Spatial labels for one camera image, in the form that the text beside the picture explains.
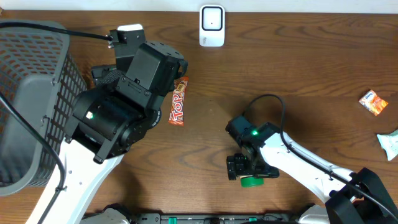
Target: green bottle cap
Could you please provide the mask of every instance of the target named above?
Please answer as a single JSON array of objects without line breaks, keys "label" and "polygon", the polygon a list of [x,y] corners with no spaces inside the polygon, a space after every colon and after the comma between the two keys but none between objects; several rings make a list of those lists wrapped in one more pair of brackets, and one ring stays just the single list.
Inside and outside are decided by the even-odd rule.
[{"label": "green bottle cap", "polygon": [[245,177],[241,179],[242,187],[255,187],[264,184],[263,178]]}]

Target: orange snack packet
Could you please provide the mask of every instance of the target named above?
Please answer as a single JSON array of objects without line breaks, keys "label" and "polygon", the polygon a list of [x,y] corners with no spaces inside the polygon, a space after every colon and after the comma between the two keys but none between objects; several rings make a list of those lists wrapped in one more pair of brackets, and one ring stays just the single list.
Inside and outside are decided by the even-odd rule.
[{"label": "orange snack packet", "polygon": [[170,111],[169,123],[184,126],[184,98],[188,85],[188,77],[174,80],[172,109]]},{"label": "orange snack packet", "polygon": [[388,105],[388,103],[380,98],[373,90],[367,92],[359,102],[376,116]]}]

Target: gray plastic basket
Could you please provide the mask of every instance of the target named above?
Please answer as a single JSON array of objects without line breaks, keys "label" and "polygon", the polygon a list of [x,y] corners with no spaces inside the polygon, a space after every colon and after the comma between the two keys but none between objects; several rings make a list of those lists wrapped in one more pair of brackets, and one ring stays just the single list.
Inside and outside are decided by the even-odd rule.
[{"label": "gray plastic basket", "polygon": [[[55,22],[31,22],[64,29]],[[0,91],[59,152],[72,102],[86,84],[68,54],[69,36],[30,28],[0,30]],[[55,161],[0,104],[0,196],[45,185]]]}]

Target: brown wooden surface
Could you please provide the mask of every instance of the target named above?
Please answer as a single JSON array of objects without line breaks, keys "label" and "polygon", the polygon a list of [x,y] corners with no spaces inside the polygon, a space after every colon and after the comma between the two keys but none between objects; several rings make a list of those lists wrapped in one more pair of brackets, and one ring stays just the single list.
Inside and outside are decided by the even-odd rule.
[{"label": "brown wooden surface", "polygon": [[[95,34],[141,23],[147,39],[175,47],[189,62],[185,126],[167,123],[167,96],[158,127],[126,154],[88,212],[115,202],[133,212],[164,213],[262,213],[321,204],[283,172],[251,189],[228,181],[226,156],[239,149],[224,128],[263,93],[283,96],[286,131],[298,143],[339,166],[370,168],[398,203],[397,159],[387,162],[376,138],[398,128],[395,15],[227,13],[220,48],[200,47],[199,15],[192,12],[6,11],[2,17],[57,21]],[[88,81],[90,67],[114,63],[102,40],[72,37],[70,53]],[[358,103],[369,89],[389,102],[377,117]],[[280,106],[259,101],[251,116],[257,124],[279,124]],[[42,190],[0,198],[0,223],[25,222]]]}]

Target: white wall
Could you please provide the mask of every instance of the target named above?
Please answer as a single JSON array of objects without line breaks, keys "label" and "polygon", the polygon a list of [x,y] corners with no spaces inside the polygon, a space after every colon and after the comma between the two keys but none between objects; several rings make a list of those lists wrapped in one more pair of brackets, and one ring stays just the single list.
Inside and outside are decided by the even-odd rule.
[{"label": "white wall", "polygon": [[3,9],[198,11],[215,3],[228,12],[398,13],[398,0],[0,0]]}]

